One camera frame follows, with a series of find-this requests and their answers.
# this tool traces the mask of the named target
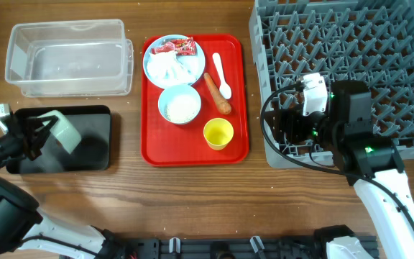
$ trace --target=red snack wrapper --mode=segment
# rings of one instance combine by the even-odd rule
[[[188,39],[172,40],[165,43],[162,47],[152,49],[153,54],[166,53],[174,50],[177,55],[195,55],[196,43],[192,37]]]

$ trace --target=plastic spoon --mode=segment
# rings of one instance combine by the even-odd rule
[[[226,83],[226,80],[224,80],[223,66],[221,65],[220,54],[214,53],[212,55],[212,58],[221,81],[220,93],[225,99],[228,100],[231,98],[231,87],[229,87],[229,85]]]

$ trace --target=clear plastic container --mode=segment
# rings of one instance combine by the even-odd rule
[[[119,19],[17,24],[6,81],[27,97],[126,95],[133,58]]]

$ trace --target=wooden table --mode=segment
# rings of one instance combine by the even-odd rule
[[[12,176],[0,170],[0,176],[30,192],[48,213],[125,237],[278,237],[310,235],[316,228],[335,224],[375,235],[367,210],[345,178],[268,166],[257,123],[258,78],[248,30],[252,0],[10,2],[13,1],[0,0],[0,103],[9,102],[13,110],[105,104],[120,115],[113,125],[112,161],[107,171]],[[124,97],[29,99],[4,81],[7,43],[15,24],[112,18],[124,22],[136,56],[141,56],[143,42],[153,35],[229,33],[240,40],[249,121],[253,122],[249,123],[250,153],[244,162],[197,168],[147,165],[139,151],[141,62],[135,63],[132,92]],[[414,160],[405,164],[414,197]],[[17,251],[0,258],[57,256]]]

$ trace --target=plastic bin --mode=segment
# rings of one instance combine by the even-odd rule
[[[372,91],[374,132],[391,137],[402,159],[414,158],[413,0],[256,0],[249,31],[262,103],[307,73],[319,72],[328,83],[364,81]],[[282,94],[273,105],[286,109],[297,102]],[[275,146],[311,163],[311,144]],[[267,143],[265,150],[272,167],[297,167]],[[333,163],[332,154],[318,145],[313,157]]]
[[[119,19],[17,24],[5,77],[27,97],[126,95],[133,66]]]

